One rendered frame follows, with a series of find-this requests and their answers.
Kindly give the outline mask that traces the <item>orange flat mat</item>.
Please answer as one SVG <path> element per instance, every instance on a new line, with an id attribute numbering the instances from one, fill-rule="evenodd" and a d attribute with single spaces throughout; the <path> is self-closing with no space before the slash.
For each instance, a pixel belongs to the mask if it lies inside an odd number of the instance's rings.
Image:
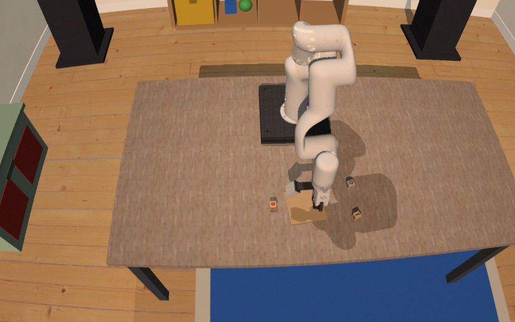
<path id="1" fill-rule="evenodd" d="M 284 194 L 291 225 L 327 219 L 324 204 L 321 212 L 318 209 L 312 208 L 313 190 L 300 191 L 299 194 L 292 198 L 286 196 L 286 191 L 284 191 Z"/>

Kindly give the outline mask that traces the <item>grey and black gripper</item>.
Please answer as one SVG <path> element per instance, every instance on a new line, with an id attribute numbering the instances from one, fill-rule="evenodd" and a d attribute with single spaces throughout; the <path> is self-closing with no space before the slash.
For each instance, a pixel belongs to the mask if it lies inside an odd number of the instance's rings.
<path id="1" fill-rule="evenodd" d="M 313 209 L 319 209 L 319 211 L 322 211 L 323 204 L 324 206 L 327 206 L 329 203 L 330 198 L 330 189 L 327 190 L 327 193 L 323 193 L 323 191 L 318 190 L 314 187 L 313 189 L 313 195 L 312 200 L 314 199 Z"/>

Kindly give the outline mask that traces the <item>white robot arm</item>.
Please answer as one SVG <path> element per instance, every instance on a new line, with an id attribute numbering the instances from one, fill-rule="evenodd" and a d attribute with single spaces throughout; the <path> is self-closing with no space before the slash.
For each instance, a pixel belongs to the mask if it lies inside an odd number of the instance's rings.
<path id="1" fill-rule="evenodd" d="M 327 193 L 333 186 L 339 167 L 337 138 L 333 134 L 305 135 L 335 112 L 337 87 L 351 86 L 357 79 L 352 40 L 346 26 L 298 21 L 292 28 L 292 36 L 292 56 L 285 60 L 285 103 L 280 114 L 286 122 L 297 124 L 294 138 L 298 158 L 316 159 L 316 163 L 312 182 L 294 180 L 286 185 L 286 195 L 290 198 L 300 190 L 314 187 Z"/>

